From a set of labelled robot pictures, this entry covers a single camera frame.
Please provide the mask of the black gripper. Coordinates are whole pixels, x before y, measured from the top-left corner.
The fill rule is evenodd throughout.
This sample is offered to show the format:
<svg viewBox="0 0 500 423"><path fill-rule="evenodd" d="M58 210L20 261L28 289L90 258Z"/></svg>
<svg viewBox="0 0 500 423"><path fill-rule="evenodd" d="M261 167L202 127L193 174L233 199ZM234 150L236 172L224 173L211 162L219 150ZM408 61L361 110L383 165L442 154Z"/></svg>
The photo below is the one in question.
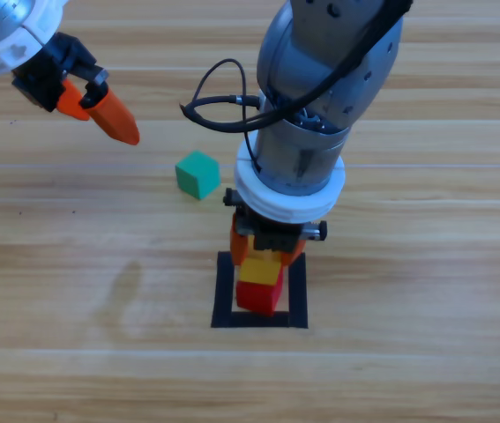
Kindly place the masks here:
<svg viewBox="0 0 500 423"><path fill-rule="evenodd" d="M290 266L304 251L306 241L324 241L327 222L282 223L253 211L236 189L226 188L226 206L235 207L230 229L230 254L234 266L241 266L248 254L248 236L254 236L257 250L279 251L280 263Z"/></svg>
<svg viewBox="0 0 500 423"><path fill-rule="evenodd" d="M77 38L66 33L53 37L29 61L12 71L12 84L34 105L80 121L90 117L111 138L127 145L140 140L136 119L108 85L108 72ZM84 79L86 94L67 78Z"/></svg>

